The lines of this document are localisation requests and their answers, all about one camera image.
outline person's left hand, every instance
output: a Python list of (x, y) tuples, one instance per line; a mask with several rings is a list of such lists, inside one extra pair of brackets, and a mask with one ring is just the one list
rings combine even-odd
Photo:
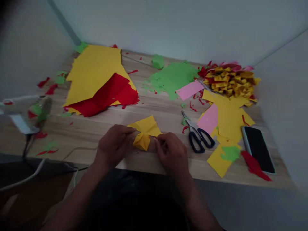
[(124, 158), (134, 142), (135, 128), (114, 125), (100, 139), (93, 162), (98, 172), (106, 172), (115, 168)]

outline hand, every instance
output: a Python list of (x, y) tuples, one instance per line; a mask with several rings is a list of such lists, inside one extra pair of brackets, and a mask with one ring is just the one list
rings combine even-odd
[(154, 139), (157, 155), (168, 175), (176, 182), (190, 176), (187, 149), (173, 133), (161, 134)]
[(109, 171), (115, 168), (124, 158), (134, 142), (135, 128), (114, 125), (100, 139), (93, 165), (96, 170)]

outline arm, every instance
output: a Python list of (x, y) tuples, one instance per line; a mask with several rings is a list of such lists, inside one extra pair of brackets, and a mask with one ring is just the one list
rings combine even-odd
[(198, 192), (188, 170), (187, 149), (173, 133), (162, 134), (155, 139), (157, 155), (166, 173), (175, 181), (182, 194), (186, 212), (197, 230), (222, 231), (214, 215)]
[(126, 150), (132, 147), (132, 133), (135, 130), (121, 125), (109, 129), (99, 141), (93, 164), (56, 215), (43, 227), (43, 231), (72, 230), (77, 227), (99, 182), (124, 158)]

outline white wall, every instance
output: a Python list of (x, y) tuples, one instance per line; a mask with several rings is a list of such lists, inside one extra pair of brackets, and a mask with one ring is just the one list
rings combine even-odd
[(35, 94), (73, 50), (45, 0), (15, 1), (0, 37), (0, 100)]
[(308, 194), (308, 31), (255, 66), (262, 115), (297, 187)]
[(55, 0), (86, 42), (255, 64), (308, 27), (306, 0)]

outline person's right hand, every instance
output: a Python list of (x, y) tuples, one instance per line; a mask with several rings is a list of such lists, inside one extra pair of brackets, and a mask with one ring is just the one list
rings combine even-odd
[(166, 173), (175, 181), (190, 175), (187, 149), (173, 133), (161, 134), (154, 139), (157, 155)]

